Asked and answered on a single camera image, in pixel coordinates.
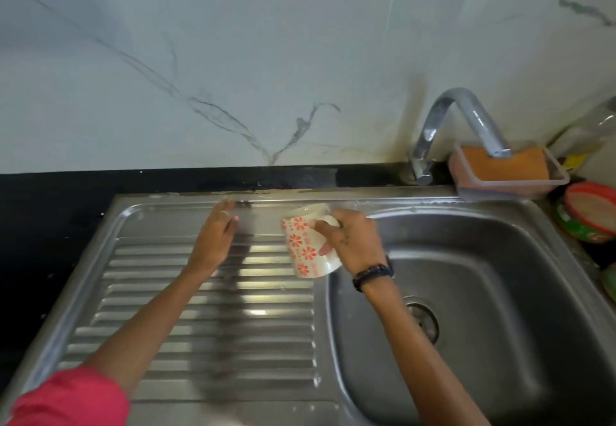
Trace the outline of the person's left hand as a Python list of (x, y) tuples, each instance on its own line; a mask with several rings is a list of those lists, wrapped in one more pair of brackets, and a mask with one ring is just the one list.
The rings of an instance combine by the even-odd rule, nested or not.
[(202, 281), (227, 259), (238, 228), (234, 210), (235, 202), (231, 199), (217, 202), (197, 235), (186, 270)]

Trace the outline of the person's right hand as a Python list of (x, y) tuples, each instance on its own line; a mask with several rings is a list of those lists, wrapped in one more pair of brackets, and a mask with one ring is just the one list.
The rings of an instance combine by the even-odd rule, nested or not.
[[(369, 267), (386, 264), (386, 253), (374, 220), (361, 212), (347, 209), (333, 210), (331, 215), (339, 224), (336, 253), (352, 276)], [(312, 222), (326, 221), (311, 220), (310, 225)]]

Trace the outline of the white cup with red flowers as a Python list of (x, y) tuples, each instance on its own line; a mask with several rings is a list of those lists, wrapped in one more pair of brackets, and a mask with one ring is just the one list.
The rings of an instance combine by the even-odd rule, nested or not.
[(300, 279), (317, 279), (342, 267), (327, 239), (310, 226), (314, 221), (324, 221), (340, 227), (330, 210), (328, 204), (310, 204), (287, 212), (281, 219), (291, 264)]

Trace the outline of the person's right forearm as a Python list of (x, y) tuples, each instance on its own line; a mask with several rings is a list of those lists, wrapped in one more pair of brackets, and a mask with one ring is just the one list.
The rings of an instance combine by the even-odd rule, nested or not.
[(406, 308), (393, 278), (362, 285), (423, 426), (491, 426)]

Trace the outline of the person's left forearm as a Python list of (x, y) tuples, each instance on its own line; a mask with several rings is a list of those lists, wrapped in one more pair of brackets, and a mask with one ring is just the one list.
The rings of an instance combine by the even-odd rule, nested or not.
[(93, 368), (131, 395), (183, 310), (217, 266), (211, 261), (189, 263), (82, 365)]

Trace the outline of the black wristband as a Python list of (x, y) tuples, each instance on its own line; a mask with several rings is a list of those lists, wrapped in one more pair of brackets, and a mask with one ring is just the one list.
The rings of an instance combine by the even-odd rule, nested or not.
[(374, 279), (380, 277), (390, 277), (391, 279), (395, 278), (394, 268), (392, 266), (391, 260), (389, 256), (386, 256), (386, 264), (369, 267), (352, 278), (352, 284), (354, 289), (360, 293), (363, 293), (363, 286), (369, 282), (372, 282)]

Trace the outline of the stainless steel sink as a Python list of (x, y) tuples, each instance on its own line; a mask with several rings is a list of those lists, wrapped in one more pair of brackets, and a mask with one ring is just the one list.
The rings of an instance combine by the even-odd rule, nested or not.
[(450, 187), (242, 193), (229, 258), (183, 310), (127, 426), (411, 425), (378, 318), (347, 271), (294, 275), (281, 219), (309, 204), (378, 225), (403, 297), (495, 425), (616, 426), (616, 311), (532, 202)]

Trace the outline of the sink drain strainer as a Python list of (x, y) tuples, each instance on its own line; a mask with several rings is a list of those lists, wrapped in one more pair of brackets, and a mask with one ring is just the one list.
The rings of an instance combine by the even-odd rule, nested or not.
[(419, 325), (424, 335), (432, 344), (436, 344), (441, 335), (440, 324), (429, 302), (415, 296), (403, 298), (404, 304), (412, 318)]

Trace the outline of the clear plastic sponge tray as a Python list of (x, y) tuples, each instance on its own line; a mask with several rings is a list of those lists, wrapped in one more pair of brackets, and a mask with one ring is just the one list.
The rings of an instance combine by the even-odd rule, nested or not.
[(462, 146), (481, 147), (478, 143), (455, 143), (448, 160), (450, 175), (454, 181), (458, 196), (467, 202), (479, 201), (524, 201), (536, 200), (547, 196), (557, 187), (570, 182), (570, 175), (544, 146), (531, 141), (512, 144), (512, 155), (529, 147), (540, 147), (544, 150), (550, 179), (546, 181), (480, 181), (461, 151)]

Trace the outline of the orange sponge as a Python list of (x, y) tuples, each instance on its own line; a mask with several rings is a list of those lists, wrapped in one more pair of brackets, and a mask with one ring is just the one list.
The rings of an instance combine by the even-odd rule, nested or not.
[(550, 179), (544, 150), (529, 147), (511, 158), (491, 158), (481, 147), (462, 146), (473, 175), (480, 181), (546, 181)]

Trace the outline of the red sleeve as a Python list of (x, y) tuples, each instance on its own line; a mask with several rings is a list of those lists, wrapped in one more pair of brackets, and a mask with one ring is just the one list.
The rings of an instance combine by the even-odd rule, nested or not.
[(59, 371), (16, 400), (6, 426), (126, 426), (130, 403), (95, 368)]

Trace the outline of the round red and green container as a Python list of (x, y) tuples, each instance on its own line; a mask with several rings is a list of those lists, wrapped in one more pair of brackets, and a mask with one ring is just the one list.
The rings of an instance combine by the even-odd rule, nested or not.
[(581, 242), (616, 240), (616, 188), (590, 181), (571, 184), (555, 204), (553, 217)]

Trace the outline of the clear plastic bottle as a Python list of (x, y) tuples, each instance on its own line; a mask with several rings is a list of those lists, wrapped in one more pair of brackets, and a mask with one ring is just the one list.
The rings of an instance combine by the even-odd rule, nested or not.
[(548, 146), (569, 174), (576, 173), (606, 141), (616, 136), (616, 95), (567, 126)]

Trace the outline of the green object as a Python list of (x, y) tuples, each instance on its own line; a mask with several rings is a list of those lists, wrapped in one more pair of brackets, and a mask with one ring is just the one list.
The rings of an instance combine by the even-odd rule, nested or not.
[(600, 272), (600, 280), (605, 294), (616, 304), (616, 262)]

